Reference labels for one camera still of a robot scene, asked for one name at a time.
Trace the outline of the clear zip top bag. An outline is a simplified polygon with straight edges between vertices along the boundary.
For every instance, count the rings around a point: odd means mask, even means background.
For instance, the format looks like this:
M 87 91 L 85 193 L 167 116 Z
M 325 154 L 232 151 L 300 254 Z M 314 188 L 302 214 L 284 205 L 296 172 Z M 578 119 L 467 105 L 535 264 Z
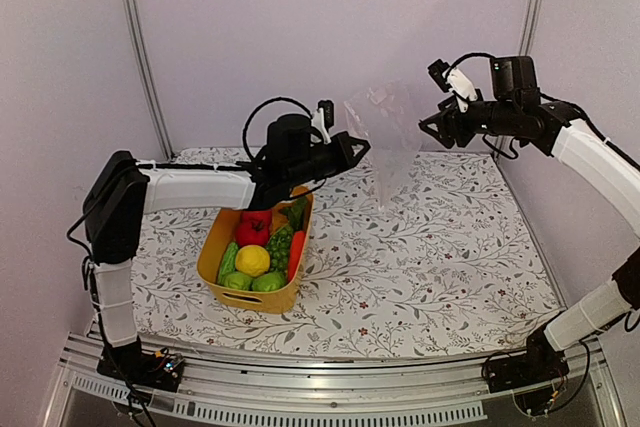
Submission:
M 422 140 L 418 115 L 406 86 L 393 81 L 370 87 L 344 102 L 349 133 L 368 141 L 377 207 L 391 207 L 392 197 L 408 181 Z

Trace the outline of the red toy tomato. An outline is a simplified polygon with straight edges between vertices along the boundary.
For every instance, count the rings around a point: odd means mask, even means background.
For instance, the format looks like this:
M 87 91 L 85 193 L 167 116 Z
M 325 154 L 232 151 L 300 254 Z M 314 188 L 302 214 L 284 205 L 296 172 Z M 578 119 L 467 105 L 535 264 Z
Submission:
M 258 245 L 265 247 L 270 239 L 272 211 L 243 211 L 234 235 L 240 247 Z

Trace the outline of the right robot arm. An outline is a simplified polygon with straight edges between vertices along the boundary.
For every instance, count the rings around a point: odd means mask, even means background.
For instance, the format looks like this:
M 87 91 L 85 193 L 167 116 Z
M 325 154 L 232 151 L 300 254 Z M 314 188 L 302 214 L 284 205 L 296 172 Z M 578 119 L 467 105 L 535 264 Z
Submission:
M 472 101 L 466 111 L 455 104 L 441 105 L 418 127 L 446 148 L 465 147 L 480 134 L 531 144 L 588 183 L 639 233 L 639 169 L 570 103 L 520 107 L 514 101 Z M 524 382 L 539 382 L 554 369 L 562 351 L 638 309 L 639 252 L 634 251 L 609 279 L 529 335 L 517 374 Z

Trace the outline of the yellow plastic basket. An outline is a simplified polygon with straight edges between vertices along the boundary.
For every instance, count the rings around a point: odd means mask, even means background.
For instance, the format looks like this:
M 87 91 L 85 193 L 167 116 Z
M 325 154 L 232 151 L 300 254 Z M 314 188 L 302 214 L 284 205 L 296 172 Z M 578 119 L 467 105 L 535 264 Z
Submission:
M 271 209 L 273 217 L 270 229 L 270 237 L 282 226 L 288 224 L 287 218 L 279 210 L 284 206 L 293 203 L 297 198 L 306 196 L 308 204 L 305 210 L 304 223 L 301 231 L 306 234 L 305 244 L 294 279 L 283 288 L 273 292 L 254 292 L 232 290 L 217 284 L 217 274 L 219 264 L 226 247 L 231 241 L 235 241 L 235 229 L 240 221 L 243 211 L 222 209 L 219 211 L 209 235 L 199 255 L 197 270 L 203 281 L 208 284 L 209 289 L 217 300 L 225 305 L 266 312 L 271 314 L 281 314 L 289 311 L 296 300 L 298 287 L 305 262 L 305 249 L 309 239 L 309 229 L 311 226 L 312 209 L 314 197 L 311 191 L 305 186 L 298 186 L 293 190 L 294 199 L 281 202 Z

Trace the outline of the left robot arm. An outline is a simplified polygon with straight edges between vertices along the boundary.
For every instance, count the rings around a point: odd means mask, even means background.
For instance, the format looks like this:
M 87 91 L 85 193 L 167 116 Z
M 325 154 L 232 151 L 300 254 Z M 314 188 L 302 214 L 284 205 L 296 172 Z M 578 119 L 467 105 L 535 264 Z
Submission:
M 159 164 L 114 153 L 85 198 L 78 224 L 88 256 L 89 285 L 111 366 L 128 381 L 148 373 L 138 339 L 131 287 L 132 261 L 145 215 L 190 208 L 267 210 L 289 201 L 296 187 L 342 174 L 364 158 L 368 141 L 339 132 L 327 141 L 283 150 L 268 143 L 257 159 L 236 164 Z

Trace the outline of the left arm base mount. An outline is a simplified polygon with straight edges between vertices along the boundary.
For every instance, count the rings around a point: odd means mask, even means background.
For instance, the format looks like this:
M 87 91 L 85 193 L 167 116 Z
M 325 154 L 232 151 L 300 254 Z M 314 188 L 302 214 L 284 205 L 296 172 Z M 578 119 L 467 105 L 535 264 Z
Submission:
M 177 392 L 184 367 L 183 355 L 170 353 L 167 348 L 154 353 L 144 352 L 141 340 L 136 339 L 123 347 L 105 343 L 97 372 L 134 386 Z

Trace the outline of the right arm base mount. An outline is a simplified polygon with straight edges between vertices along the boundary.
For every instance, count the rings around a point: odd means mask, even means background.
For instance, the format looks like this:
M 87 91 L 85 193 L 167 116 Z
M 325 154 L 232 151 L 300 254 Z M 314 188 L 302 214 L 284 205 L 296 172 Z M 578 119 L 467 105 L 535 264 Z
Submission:
M 516 407 L 531 417 L 551 412 L 568 374 L 564 352 L 553 349 L 543 327 L 528 336 L 523 353 L 500 358 L 491 354 L 481 367 L 481 376 L 491 393 L 546 383 L 544 388 L 515 396 Z

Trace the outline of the yellow toy lemon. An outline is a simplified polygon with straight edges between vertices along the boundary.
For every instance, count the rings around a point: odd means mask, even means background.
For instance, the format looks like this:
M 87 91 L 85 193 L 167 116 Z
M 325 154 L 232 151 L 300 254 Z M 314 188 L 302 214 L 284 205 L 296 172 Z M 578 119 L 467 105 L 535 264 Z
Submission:
M 240 248 L 235 258 L 236 270 L 253 278 L 267 273 L 270 264 L 269 252 L 259 245 L 246 245 Z

